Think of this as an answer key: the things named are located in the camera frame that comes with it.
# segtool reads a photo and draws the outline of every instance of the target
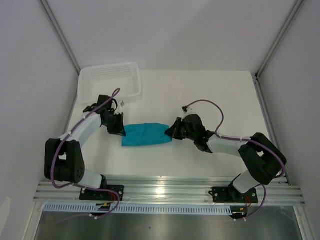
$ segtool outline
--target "folded cloth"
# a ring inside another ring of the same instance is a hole
[[[172,138],[165,135],[168,125],[161,123],[132,124],[124,127],[126,136],[122,137],[123,147],[139,147],[172,142]]]

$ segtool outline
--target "gray wall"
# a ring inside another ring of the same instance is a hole
[[[254,72],[295,0],[48,0],[81,68]]]
[[[12,200],[1,239],[23,231],[44,175],[45,142],[62,133],[76,83],[38,2],[0,1],[0,202]]]
[[[301,186],[317,231],[320,231],[319,13],[320,1],[307,0],[261,79],[275,130],[288,159],[289,176]]]

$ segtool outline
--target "white table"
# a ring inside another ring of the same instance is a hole
[[[268,136],[250,72],[247,71],[141,71],[143,97],[126,104],[124,124],[162,123],[171,126],[182,117],[182,106],[198,99],[217,103],[225,120],[220,133],[230,136]],[[114,87],[105,85],[106,95]],[[69,129],[80,119],[86,107],[75,103]],[[214,131],[221,120],[211,104],[192,106],[206,129]],[[103,175],[234,177],[246,167],[239,157],[199,151],[190,140],[172,143],[122,147],[121,137],[110,135],[106,127],[94,132],[85,143],[82,154],[85,167]]]

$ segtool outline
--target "teal cloth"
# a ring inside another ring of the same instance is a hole
[[[172,138],[165,135],[168,125],[161,123],[132,124],[124,127],[126,136],[122,137],[123,147],[139,147],[172,142]]]

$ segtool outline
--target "gray floor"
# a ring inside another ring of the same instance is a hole
[[[46,212],[36,240],[302,240],[292,207],[264,207],[247,222],[228,216],[111,214],[93,220]]]

